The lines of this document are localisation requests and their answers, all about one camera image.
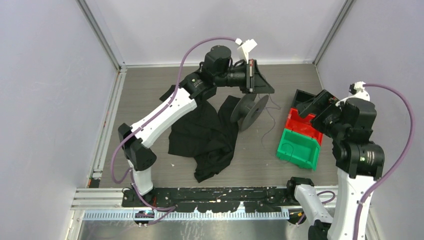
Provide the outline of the grey plastic cable spool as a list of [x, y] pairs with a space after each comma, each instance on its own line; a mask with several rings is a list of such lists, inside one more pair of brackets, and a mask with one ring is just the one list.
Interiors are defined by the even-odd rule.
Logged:
[[245, 94], [232, 111], [230, 122], [237, 123], [240, 132], [247, 130], [257, 120], [268, 103], [268, 95], [256, 101], [257, 96], [256, 93]]

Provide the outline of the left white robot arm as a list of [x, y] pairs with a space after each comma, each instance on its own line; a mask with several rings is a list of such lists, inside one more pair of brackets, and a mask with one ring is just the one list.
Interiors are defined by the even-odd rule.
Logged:
[[256, 46], [253, 39], [240, 43], [237, 48], [240, 60], [236, 63], [228, 47], [213, 46], [198, 69], [178, 83], [177, 89], [172, 90], [155, 110], [132, 125], [123, 123], [118, 128], [121, 147], [136, 186], [134, 200], [141, 207], [148, 207], [154, 199], [151, 167], [157, 156], [151, 146], [177, 120], [213, 97], [218, 87], [238, 87], [243, 93], [230, 115], [230, 121], [239, 123], [241, 131], [259, 117], [269, 94], [275, 90], [260, 73], [257, 61], [249, 57]]

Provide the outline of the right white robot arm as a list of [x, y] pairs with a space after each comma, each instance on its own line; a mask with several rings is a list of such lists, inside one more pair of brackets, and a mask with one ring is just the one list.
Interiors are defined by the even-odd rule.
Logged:
[[371, 141], [377, 117], [365, 90], [338, 99], [327, 90], [297, 105], [304, 118], [314, 114], [312, 127], [332, 140], [338, 176], [335, 212], [329, 215], [309, 178], [292, 177], [285, 198], [302, 207], [310, 240], [357, 240], [365, 236], [372, 185], [382, 177], [385, 153]]

